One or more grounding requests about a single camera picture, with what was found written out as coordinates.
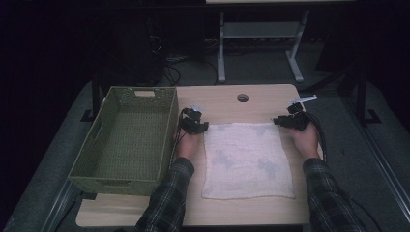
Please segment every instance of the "white towel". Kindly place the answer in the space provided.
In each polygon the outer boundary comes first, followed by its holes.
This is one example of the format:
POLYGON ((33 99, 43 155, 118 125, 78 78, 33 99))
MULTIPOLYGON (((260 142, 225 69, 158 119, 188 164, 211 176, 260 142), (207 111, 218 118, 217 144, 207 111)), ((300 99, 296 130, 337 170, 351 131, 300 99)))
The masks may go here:
POLYGON ((295 197, 289 161, 273 123, 210 125, 204 139, 203 198, 295 197))

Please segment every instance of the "plaid shirt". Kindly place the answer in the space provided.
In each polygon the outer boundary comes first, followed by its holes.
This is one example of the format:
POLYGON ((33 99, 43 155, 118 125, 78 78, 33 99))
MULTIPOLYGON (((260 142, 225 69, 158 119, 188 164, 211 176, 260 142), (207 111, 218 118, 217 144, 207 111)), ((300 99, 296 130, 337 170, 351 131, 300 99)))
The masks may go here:
POLYGON ((180 231, 185 215, 185 199, 193 165, 177 158, 167 175, 151 194, 150 204, 135 228, 136 231, 180 231))
MULTIPOLYGON (((180 231, 185 199, 193 166, 177 158, 162 183, 151 195, 150 204, 136 224, 136 231, 180 231)), ((366 231, 350 205, 349 195, 337 184, 322 159, 304 163, 310 223, 320 231, 366 231)))
POLYGON ((310 223, 320 231, 366 231, 352 209, 350 196, 344 192, 322 159, 304 163, 310 223))

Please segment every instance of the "basket handle hole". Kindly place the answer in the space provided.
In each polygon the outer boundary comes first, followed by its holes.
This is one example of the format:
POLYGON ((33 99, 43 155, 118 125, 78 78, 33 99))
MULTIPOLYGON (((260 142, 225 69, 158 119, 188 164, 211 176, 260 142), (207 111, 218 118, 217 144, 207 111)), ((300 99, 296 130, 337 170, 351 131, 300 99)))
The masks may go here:
POLYGON ((153 98, 155 96, 154 91, 134 91, 136 97, 153 98))

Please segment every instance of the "white metal frame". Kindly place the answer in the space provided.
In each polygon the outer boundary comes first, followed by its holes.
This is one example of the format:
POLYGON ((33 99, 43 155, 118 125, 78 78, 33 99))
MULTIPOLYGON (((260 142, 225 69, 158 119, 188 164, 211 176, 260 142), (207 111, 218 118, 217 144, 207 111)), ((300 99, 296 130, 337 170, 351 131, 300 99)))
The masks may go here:
POLYGON ((309 10, 303 12, 299 22, 255 22, 255 23, 226 23, 223 12, 220 13, 220 47, 218 53, 218 81, 225 82, 225 62, 223 59, 224 38, 294 38, 291 50, 286 51, 286 58, 297 82, 304 78, 296 62, 296 53, 308 21, 309 10))

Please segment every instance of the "woven basket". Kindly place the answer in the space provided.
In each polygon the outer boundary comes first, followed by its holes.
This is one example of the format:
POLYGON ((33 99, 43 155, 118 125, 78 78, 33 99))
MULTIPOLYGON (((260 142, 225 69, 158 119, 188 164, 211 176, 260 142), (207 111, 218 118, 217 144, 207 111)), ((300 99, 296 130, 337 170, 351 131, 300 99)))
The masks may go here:
POLYGON ((167 172, 175 88, 111 87, 69 180, 86 192, 150 195, 167 172))

